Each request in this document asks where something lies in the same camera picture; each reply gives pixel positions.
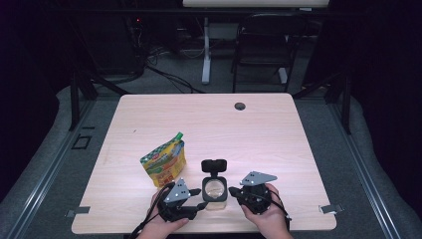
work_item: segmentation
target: yellow snack bag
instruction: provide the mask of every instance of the yellow snack bag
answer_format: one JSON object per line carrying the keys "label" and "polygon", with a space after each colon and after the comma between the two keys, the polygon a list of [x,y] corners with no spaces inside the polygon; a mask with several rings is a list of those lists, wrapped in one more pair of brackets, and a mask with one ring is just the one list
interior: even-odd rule
{"label": "yellow snack bag", "polygon": [[180,173],[186,164],[183,133],[140,159],[145,171],[156,187],[162,187]]}

